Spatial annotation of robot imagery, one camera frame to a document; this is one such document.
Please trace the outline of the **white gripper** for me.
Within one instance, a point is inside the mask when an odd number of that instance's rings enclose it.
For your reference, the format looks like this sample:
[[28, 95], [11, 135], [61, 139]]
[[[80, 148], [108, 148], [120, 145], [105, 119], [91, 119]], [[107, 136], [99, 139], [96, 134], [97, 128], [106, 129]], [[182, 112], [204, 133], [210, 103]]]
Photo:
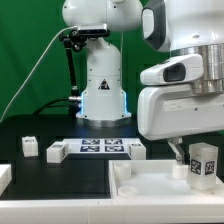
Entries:
[[168, 139], [185, 164], [182, 136], [224, 130], [224, 94], [196, 96], [189, 84], [146, 87], [138, 98], [138, 130], [149, 140]]

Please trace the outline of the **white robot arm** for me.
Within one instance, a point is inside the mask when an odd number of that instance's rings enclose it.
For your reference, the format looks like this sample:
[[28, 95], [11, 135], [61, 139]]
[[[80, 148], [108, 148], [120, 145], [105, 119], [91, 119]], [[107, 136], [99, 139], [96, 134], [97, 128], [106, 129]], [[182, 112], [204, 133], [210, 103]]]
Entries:
[[126, 115], [119, 79], [141, 64], [144, 138], [167, 140], [182, 162], [181, 137], [224, 129], [224, 0], [65, 0], [62, 16], [73, 48], [87, 51], [81, 119]]

